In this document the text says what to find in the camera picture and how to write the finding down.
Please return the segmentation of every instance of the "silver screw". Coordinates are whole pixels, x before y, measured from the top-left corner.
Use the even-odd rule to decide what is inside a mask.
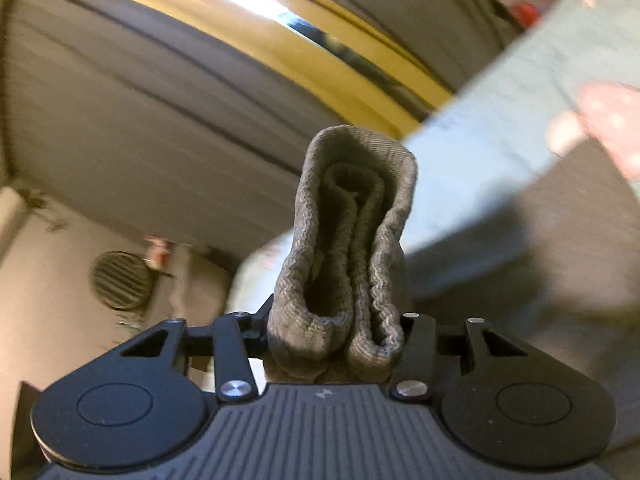
[[[396,386],[396,392],[403,397],[420,397],[427,391],[427,385],[422,381],[402,381]]]
[[[220,392],[227,397],[235,397],[237,399],[251,393],[251,385],[247,381],[233,379],[223,383],[220,386]]]

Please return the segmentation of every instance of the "ribbed rubber surface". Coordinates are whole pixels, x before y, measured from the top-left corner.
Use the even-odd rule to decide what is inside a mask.
[[[110,477],[52,466],[40,480]],[[255,402],[222,408],[180,456],[121,478],[610,480],[594,465],[552,474],[487,465],[450,442],[430,410],[389,400],[370,384],[272,384]]]

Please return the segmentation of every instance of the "vent grille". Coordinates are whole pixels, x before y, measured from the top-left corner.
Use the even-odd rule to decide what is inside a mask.
[[[97,258],[92,286],[98,299],[110,308],[129,310],[145,303],[151,295],[152,276],[142,258],[122,251],[110,251]]]

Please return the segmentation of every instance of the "circular cap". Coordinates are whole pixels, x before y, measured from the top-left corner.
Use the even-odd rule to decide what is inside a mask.
[[[96,386],[78,401],[78,413],[96,426],[124,426],[144,417],[153,397],[135,384],[112,383]]]
[[[565,418],[571,401],[564,392],[541,383],[507,386],[497,397],[498,409],[514,422],[545,426]]]
[[[402,381],[396,391],[403,397],[420,397],[427,393],[427,385],[422,381]]]
[[[160,460],[191,441],[208,413],[202,391],[172,370],[137,364],[81,368],[42,393],[31,425],[53,460],[116,470]]]
[[[220,386],[220,392],[227,397],[244,397],[251,393],[251,385],[246,381],[232,380]]]
[[[483,362],[445,394],[445,425],[468,449],[507,466],[551,470],[595,459],[615,427],[615,406],[599,384],[556,363]]]

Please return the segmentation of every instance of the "gray wall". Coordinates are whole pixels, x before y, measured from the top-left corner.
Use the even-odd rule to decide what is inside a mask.
[[[228,45],[128,0],[12,0],[12,160],[89,218],[242,260],[292,225],[309,140],[343,120]]]

